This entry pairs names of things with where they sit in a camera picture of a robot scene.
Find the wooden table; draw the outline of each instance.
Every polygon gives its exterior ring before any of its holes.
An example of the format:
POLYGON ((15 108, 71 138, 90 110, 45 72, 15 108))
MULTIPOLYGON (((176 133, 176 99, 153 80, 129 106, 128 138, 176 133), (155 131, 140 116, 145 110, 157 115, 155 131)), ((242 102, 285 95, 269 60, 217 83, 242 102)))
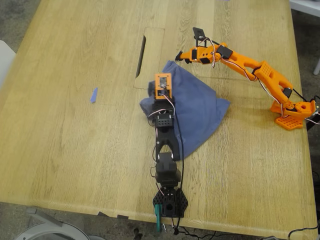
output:
MULTIPOLYGON (((155 222, 155 134, 139 102, 195 44, 192 27, 267 60, 301 91, 286 0, 42 0, 0 92, 0 201, 155 222)), ((181 225, 279 238, 315 226, 306 129, 276 125, 259 83, 223 64, 181 66, 231 102, 185 159, 181 225)))

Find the gray carpet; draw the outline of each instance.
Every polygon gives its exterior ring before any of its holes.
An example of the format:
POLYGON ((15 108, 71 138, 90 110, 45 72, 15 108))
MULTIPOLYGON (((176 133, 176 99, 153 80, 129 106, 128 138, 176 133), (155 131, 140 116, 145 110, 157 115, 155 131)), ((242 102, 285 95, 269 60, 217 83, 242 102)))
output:
MULTIPOLYGON (((37 9, 40 0, 0 0, 0 40, 5 41, 15 52, 25 35, 28 25, 37 9)), ((303 95, 309 100, 315 94, 320 95, 320 75, 314 76, 313 69, 320 58, 320 18, 292 11, 296 47, 302 82, 303 95)), ((315 126, 308 132, 312 168, 320 173, 320 126, 315 126)), ((23 230, 38 223, 37 220, 25 214, 26 207, 0 202, 0 240, 14 239, 23 230)), ((134 229, 139 228, 142 239, 148 240, 190 240, 189 236, 173 235, 173 230, 167 226, 168 233, 157 233, 155 224, 133 220, 93 216, 80 213, 44 209, 44 212, 59 221, 74 224, 89 235, 97 235, 107 240, 132 240, 134 229)), ((213 231, 188 228, 190 233, 204 236, 213 231)), ((221 240, 253 240, 254 236, 225 235, 221 240)))

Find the cable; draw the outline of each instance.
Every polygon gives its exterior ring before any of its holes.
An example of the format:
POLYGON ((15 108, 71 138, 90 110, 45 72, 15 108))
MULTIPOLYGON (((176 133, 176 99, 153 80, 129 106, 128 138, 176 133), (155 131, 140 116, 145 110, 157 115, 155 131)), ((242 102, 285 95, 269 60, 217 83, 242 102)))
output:
MULTIPOLYGON (((181 173, 181 182, 180 182, 180 201, 181 201, 181 192, 182 192, 182 185, 184 182, 184 170, 185 170, 185 155, 184 155, 184 142, 182 140, 182 135, 181 135, 181 129, 180 129, 180 125, 179 125, 179 120, 178 120, 178 115, 177 113, 175 113, 175 118, 176 118, 176 124, 178 126, 178 131, 179 131, 179 136, 180 136, 180 141, 181 141, 181 150, 182 150, 182 173, 181 173)), ((176 227, 174 229, 174 232, 178 232, 178 227, 179 227, 179 223, 180 223, 180 215, 179 214, 179 218, 178 218, 178 222, 176 224, 176 227)))
POLYGON ((151 167, 150 167, 150 175, 151 175, 151 177, 153 177, 153 178, 155 178, 156 176, 152 175, 151 169, 153 169, 153 168, 155 168, 155 167, 156 167, 156 166, 151 166, 151 167))
POLYGON ((155 182, 156 187, 158 188, 159 192, 164 196, 165 194, 161 191, 161 189, 159 188, 157 182, 155 182))
POLYGON ((161 111, 166 111, 166 109, 164 109, 164 108, 163 108, 163 109, 160 109, 160 110, 154 111, 154 112, 150 113, 150 114, 149 114, 149 116, 148 116, 147 118, 150 118, 150 116, 151 116, 151 115, 156 114, 156 113, 159 113, 159 112, 161 112, 161 111))
POLYGON ((314 124, 320 125, 320 123, 319 123, 319 122, 312 121, 312 120, 311 120, 311 119, 309 119, 309 118, 305 118, 305 120, 310 121, 310 122, 312 122, 312 123, 314 123, 314 124))
POLYGON ((156 145, 154 145, 154 148, 153 148, 153 151, 152 151, 152 158, 153 158, 153 161, 157 162, 155 157, 154 157, 155 150, 156 150, 156 145))
POLYGON ((212 41, 209 37, 206 37, 206 38, 203 39, 198 45, 200 45, 203 41, 206 41, 206 40, 209 40, 210 43, 211 43, 211 45, 212 45, 212 47, 213 47, 213 51, 212 51, 210 54, 213 55, 211 67, 214 68, 215 65, 216 65, 216 56, 215 56, 216 47, 215 47, 214 43, 217 44, 217 45, 219 45, 219 43, 217 43, 217 42, 215 42, 215 41, 212 41))
POLYGON ((229 61, 229 60, 227 60, 227 59, 224 59, 223 57, 221 57, 220 60, 225 61, 225 62, 227 62, 227 63, 229 63, 229 64, 233 64, 233 65, 237 66, 238 68, 240 68, 240 69, 244 72, 244 75, 246 76, 246 78, 247 78, 249 81, 253 82, 253 81, 255 81, 255 80, 257 79, 257 76, 254 76, 255 78, 254 78, 253 80, 251 80, 250 77, 248 76, 246 70, 243 69, 243 68, 242 68, 241 66, 239 66, 238 64, 236 64, 235 62, 232 62, 232 61, 229 61))
POLYGON ((291 234, 293 234, 293 233, 295 233, 295 232, 301 232, 301 231, 304 231, 304 230, 314 230, 314 229, 319 228, 319 226, 320 226, 320 219, 319 219, 319 221, 318 221, 317 226, 315 226, 315 227, 304 227, 304 228, 301 228, 301 229, 292 230, 291 232, 289 232, 287 238, 288 238, 288 240, 290 240, 291 234))
POLYGON ((271 93, 269 93, 269 92, 267 91, 266 87, 262 84, 262 82, 260 81, 260 79, 258 79, 258 81, 259 81, 261 87, 263 88, 263 90, 265 90, 265 92, 266 92, 267 94, 269 94, 278 104, 280 104, 280 102, 279 102, 274 96, 272 96, 271 93))
POLYGON ((302 98, 305 102, 308 102, 300 93, 298 93, 294 88, 292 89, 300 98, 302 98))
POLYGON ((312 171, 313 174, 315 174, 318 177, 318 181, 320 181, 320 176, 316 171, 312 171))
POLYGON ((174 104, 169 100, 169 98, 166 95, 162 94, 162 96, 164 96, 168 100, 168 102, 172 105, 172 107, 173 107, 173 115, 175 115, 176 114, 176 108, 175 108, 174 104))

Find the white wire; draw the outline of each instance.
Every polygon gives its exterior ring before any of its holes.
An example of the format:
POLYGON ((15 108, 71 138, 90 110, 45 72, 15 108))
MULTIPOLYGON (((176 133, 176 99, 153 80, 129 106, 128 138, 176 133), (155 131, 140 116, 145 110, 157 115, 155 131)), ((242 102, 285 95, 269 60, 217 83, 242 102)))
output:
POLYGON ((160 191, 160 193, 162 193, 162 195, 164 196, 165 194, 161 191, 161 189, 159 188, 157 182, 155 182, 156 187, 158 188, 158 190, 160 191))
POLYGON ((169 98, 166 95, 162 94, 162 96, 164 96, 168 100, 168 102, 172 105, 173 115, 175 116, 176 115, 176 108, 175 108, 174 104, 169 100, 169 98))
POLYGON ((269 93, 269 92, 267 91, 266 87, 262 84, 262 82, 260 81, 260 79, 258 79, 258 81, 259 81, 261 87, 265 90, 265 92, 266 92, 267 94, 269 94, 278 104, 280 104, 280 102, 279 102, 274 96, 272 96, 271 93, 269 93))
POLYGON ((319 122, 312 121, 311 119, 305 118, 305 120, 310 121, 310 122, 312 122, 312 123, 314 123, 314 124, 320 125, 319 122))
POLYGON ((161 111, 166 111, 166 109, 162 108, 162 109, 160 109, 160 110, 154 111, 153 113, 150 113, 150 114, 149 114, 148 118, 149 118, 151 115, 156 114, 156 113, 159 113, 159 112, 161 112, 161 111))
POLYGON ((211 38, 209 38, 209 37, 206 37, 205 39, 203 39, 198 45, 200 45, 200 44, 201 44, 203 41, 205 41, 205 40, 209 40, 210 43, 211 43, 211 45, 212 45, 212 47, 213 47, 213 51, 212 51, 210 54, 213 55, 211 67, 214 68, 215 65, 216 65, 216 56, 215 56, 216 47, 215 47, 214 43, 212 42, 211 38))
POLYGON ((227 62, 227 63, 229 63, 229 64, 233 64, 233 65, 237 66, 238 68, 240 68, 241 70, 243 70, 244 75, 246 76, 246 78, 247 78, 249 81, 253 82, 253 81, 255 81, 255 80, 257 79, 257 76, 255 76, 255 78, 254 78, 253 80, 251 80, 251 79, 249 78, 246 70, 244 70, 244 69, 243 69, 242 67, 240 67, 238 64, 236 64, 236 63, 234 63, 234 62, 232 62, 232 61, 229 61, 229 60, 227 60, 227 59, 224 59, 223 57, 221 57, 220 60, 225 61, 225 62, 227 62))
POLYGON ((260 81, 260 79, 258 79, 258 81, 259 81, 261 87, 265 90, 265 92, 266 92, 267 94, 269 94, 278 104, 281 105, 281 107, 280 107, 280 108, 281 108, 281 117, 284 118, 284 119, 287 118, 289 115, 284 116, 284 109, 283 109, 284 105, 283 105, 282 103, 280 103, 274 96, 271 95, 271 93, 269 93, 269 92, 267 91, 266 87, 262 84, 262 82, 260 81))

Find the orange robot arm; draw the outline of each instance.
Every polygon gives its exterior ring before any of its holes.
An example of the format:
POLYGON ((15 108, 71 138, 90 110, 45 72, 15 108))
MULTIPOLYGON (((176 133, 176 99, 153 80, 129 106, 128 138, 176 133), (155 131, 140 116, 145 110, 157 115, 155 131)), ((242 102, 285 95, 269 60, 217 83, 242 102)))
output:
POLYGON ((206 37, 203 30, 194 27, 194 38, 196 46, 191 48, 188 52, 179 52, 176 56, 176 61, 185 60, 189 63, 212 64, 212 67, 218 61, 238 72, 250 81, 260 81, 261 86, 269 90, 271 96, 274 98, 271 111, 280 113, 275 122, 285 129, 291 130, 301 128, 303 120, 310 117, 316 111, 316 103, 314 100, 310 102, 298 102, 296 104, 289 100, 293 91, 293 85, 279 72, 273 69, 266 61, 257 62, 254 59, 243 56, 227 47, 225 43, 217 43, 206 37), (198 41, 204 42, 204 46, 200 46, 198 41))

